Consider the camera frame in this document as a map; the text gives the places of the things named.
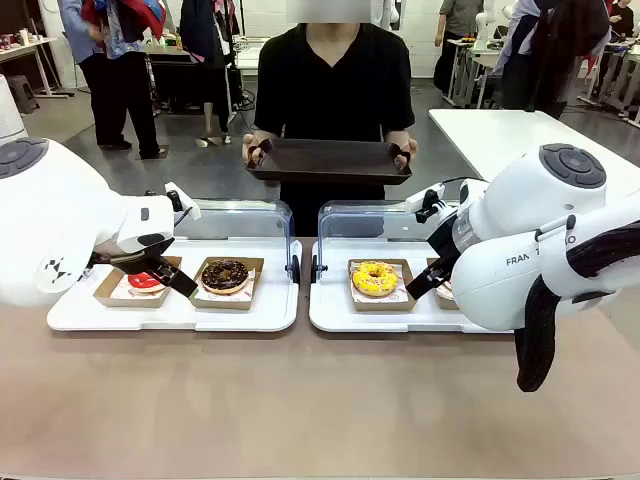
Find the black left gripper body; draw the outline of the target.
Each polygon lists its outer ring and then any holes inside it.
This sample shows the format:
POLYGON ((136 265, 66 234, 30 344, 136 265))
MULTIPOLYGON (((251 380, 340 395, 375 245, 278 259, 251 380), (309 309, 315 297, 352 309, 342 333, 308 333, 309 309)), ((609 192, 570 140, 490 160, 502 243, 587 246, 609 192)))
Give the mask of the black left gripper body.
POLYGON ((167 239, 134 253, 107 254, 93 252, 87 267, 111 265, 121 271, 160 271, 169 265, 162 254, 172 245, 173 239, 167 239))

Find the person's left hand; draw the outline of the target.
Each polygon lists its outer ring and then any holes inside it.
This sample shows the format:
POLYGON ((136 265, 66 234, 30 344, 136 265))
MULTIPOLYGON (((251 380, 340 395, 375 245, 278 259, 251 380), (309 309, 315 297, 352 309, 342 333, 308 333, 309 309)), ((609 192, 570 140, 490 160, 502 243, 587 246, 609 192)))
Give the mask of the person's left hand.
POLYGON ((400 170, 407 167, 417 153, 418 143, 406 130, 388 132, 385 141, 400 148, 401 153, 395 158, 395 163, 400 170))

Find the person's right hand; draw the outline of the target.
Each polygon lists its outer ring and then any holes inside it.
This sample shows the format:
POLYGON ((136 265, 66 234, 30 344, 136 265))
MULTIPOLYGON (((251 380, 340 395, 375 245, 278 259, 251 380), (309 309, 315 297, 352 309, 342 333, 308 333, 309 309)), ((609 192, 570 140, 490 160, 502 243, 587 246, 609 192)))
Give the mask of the person's right hand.
POLYGON ((260 145, 271 141, 275 135, 263 130, 255 130, 245 134, 242 142, 242 159, 246 167, 254 168, 260 165, 263 159, 263 151, 260 145))

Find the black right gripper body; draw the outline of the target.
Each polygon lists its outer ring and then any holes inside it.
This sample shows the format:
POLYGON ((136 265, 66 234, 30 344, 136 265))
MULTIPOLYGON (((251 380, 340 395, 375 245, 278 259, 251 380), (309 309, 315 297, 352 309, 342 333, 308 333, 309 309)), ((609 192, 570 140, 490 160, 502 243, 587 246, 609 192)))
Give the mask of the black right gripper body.
POLYGON ((435 229, 427 243, 443 263, 455 263, 468 248, 468 213, 439 211, 434 217, 435 229))

